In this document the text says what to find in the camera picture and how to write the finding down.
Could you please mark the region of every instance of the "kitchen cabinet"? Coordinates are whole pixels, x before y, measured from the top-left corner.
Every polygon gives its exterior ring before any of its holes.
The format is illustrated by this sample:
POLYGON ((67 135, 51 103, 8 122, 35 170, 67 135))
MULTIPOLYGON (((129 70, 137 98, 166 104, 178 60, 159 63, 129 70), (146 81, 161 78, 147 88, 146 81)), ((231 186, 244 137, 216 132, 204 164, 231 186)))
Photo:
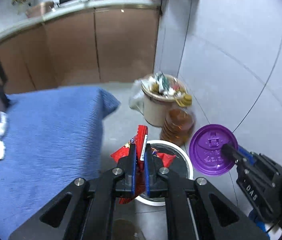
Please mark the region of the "kitchen cabinet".
POLYGON ((93 12, 56 19, 44 27, 57 85, 99 83, 93 12))
POLYGON ((5 85, 6 94, 34 91, 34 83, 26 67, 20 44, 20 35, 0 44, 0 61, 8 81, 5 85))
POLYGON ((153 73, 158 20, 156 9, 95 12, 101 82, 133 82, 153 73))
POLYGON ((19 36, 20 50, 36 90, 57 87, 54 68, 41 25, 19 36))

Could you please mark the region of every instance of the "purple lid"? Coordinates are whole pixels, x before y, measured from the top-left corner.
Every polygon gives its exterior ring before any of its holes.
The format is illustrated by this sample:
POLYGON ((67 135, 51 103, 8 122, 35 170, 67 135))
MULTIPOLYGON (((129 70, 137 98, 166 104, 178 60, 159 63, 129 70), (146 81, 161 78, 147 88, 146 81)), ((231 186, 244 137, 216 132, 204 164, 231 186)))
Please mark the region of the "purple lid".
POLYGON ((209 176, 227 173, 234 166, 234 161, 221 155, 221 147, 226 143, 238 149, 233 133, 222 125, 209 124, 197 130, 189 149, 194 168, 209 176))

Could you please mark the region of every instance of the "candy wrapper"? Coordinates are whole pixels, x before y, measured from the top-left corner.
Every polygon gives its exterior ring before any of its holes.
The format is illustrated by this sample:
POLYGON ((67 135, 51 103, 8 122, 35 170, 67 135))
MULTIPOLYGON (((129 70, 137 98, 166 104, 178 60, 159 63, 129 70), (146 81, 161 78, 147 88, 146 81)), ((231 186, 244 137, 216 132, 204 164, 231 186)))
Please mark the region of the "candy wrapper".
MULTIPOLYGON (((119 150, 111 154, 111 157, 117 163, 120 158, 128 156, 130 150, 130 143, 135 143, 136 146, 136 155, 137 155, 137 168, 136 168, 136 189, 134 198, 142 194, 145 191, 145 182, 144 182, 144 154, 145 147, 147 144, 148 138, 148 127, 145 125, 139 125, 137 135, 134 136, 130 142, 126 143, 119 150)), ((168 168, 176 155, 170 155, 166 153, 158 153, 156 149, 153 149, 153 155, 162 159, 163 166, 168 168)), ((120 198, 119 204, 126 204, 132 201, 134 198, 120 198)))

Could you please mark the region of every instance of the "trash bag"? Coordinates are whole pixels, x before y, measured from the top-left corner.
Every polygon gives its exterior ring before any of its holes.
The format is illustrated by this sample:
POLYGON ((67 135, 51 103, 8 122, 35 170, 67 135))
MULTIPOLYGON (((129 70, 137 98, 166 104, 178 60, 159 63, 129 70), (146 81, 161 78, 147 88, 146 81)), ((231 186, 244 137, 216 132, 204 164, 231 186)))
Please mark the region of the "trash bag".
POLYGON ((132 94, 129 97, 129 107, 143 114, 143 100, 144 100, 145 95, 142 91, 142 80, 141 79, 134 81, 131 91, 132 91, 132 94))

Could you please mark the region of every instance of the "blue cloth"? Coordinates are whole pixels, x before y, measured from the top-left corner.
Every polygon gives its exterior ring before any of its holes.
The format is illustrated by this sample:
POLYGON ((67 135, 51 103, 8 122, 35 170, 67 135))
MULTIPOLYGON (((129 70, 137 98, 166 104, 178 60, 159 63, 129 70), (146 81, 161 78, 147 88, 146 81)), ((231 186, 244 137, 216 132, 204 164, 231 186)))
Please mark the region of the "blue cloth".
POLYGON ((119 101, 97 87, 19 95, 8 111, 0 161, 0 238, 9 235, 77 177, 100 169, 102 119, 119 101))

